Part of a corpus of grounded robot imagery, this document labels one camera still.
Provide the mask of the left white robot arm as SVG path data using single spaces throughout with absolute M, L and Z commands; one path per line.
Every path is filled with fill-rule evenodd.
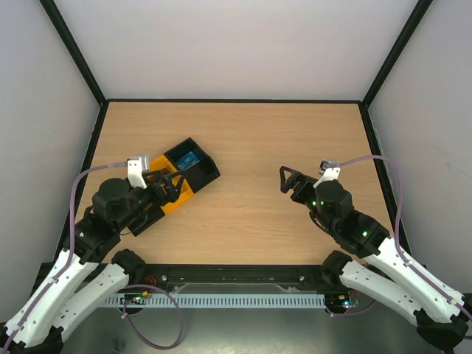
M 156 207 L 176 202 L 184 174 L 142 172 L 127 163 L 126 179 L 110 178 L 93 195 L 69 244 L 17 314 L 1 329 L 3 353 L 59 353 L 65 340 L 98 305 L 131 285 L 140 287 L 145 261 L 129 249 L 117 252 L 84 288 L 80 284 L 120 241 L 123 229 L 146 221 Z

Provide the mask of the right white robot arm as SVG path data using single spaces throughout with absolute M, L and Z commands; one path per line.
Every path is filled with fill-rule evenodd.
M 355 209 L 340 168 L 322 163 L 319 178 L 280 168 L 280 190 L 341 247 L 322 263 L 322 282 L 360 291 L 415 326 L 431 346 L 452 351 L 471 338 L 471 295 L 449 287 L 395 242 L 376 219 Z

